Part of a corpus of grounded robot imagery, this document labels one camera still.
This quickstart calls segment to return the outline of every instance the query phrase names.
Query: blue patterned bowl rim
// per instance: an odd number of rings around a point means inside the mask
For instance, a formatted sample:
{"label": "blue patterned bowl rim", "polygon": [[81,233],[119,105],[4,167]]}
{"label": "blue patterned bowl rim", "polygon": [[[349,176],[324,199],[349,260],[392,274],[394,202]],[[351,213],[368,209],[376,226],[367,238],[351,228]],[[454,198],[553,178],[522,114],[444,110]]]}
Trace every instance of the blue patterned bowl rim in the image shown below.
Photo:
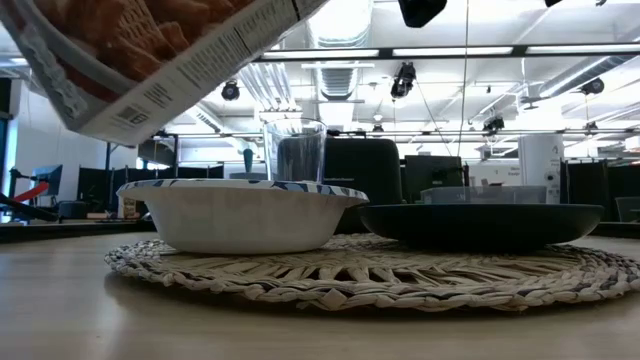
{"label": "blue patterned bowl rim", "polygon": [[263,189],[284,190],[321,195],[347,196],[368,202],[367,194],[340,186],[323,185],[312,182],[288,182],[270,180],[222,180],[222,179],[168,179],[168,180],[144,180],[124,184],[118,189],[118,195],[126,190],[144,187],[171,187],[171,188],[231,188],[231,189]]}

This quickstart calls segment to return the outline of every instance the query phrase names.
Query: clear glass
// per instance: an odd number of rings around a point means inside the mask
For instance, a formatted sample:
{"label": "clear glass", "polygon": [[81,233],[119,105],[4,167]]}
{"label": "clear glass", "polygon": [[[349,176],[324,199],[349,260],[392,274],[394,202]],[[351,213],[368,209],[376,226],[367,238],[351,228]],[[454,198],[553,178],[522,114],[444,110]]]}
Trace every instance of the clear glass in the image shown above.
{"label": "clear glass", "polygon": [[269,180],[322,183],[327,126],[311,119],[284,119],[264,125]]}

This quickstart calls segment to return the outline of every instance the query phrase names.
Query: woven placemat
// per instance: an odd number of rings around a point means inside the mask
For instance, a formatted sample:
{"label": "woven placemat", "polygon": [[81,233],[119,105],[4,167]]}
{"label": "woven placemat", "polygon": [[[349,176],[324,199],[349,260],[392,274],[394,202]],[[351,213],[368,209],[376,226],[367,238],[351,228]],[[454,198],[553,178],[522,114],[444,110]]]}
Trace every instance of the woven placemat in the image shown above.
{"label": "woven placemat", "polygon": [[185,254],[143,241],[109,252],[105,261],[119,274],[165,286],[331,311],[519,311],[640,289],[638,262],[604,251],[561,245],[524,256],[433,253],[370,234],[337,236],[307,253],[254,257]]}

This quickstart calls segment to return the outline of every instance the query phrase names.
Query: dark plate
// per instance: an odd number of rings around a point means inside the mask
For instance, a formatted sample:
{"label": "dark plate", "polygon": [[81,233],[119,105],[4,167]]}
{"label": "dark plate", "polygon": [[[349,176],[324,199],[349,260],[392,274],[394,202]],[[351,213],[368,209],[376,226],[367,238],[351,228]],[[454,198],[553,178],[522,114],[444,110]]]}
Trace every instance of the dark plate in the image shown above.
{"label": "dark plate", "polygon": [[526,251],[589,234],[594,205],[381,205],[360,208],[373,233],[412,246],[457,251]]}

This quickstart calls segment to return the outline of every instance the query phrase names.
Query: table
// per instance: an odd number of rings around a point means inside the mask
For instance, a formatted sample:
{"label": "table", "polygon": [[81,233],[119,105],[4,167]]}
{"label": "table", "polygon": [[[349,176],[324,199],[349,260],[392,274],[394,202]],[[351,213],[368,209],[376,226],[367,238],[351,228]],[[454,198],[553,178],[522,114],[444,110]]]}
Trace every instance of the table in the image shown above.
{"label": "table", "polygon": [[[638,359],[640,299],[524,314],[300,312],[110,274],[111,248],[155,234],[0,245],[2,359]],[[589,238],[640,258],[637,240]]]}

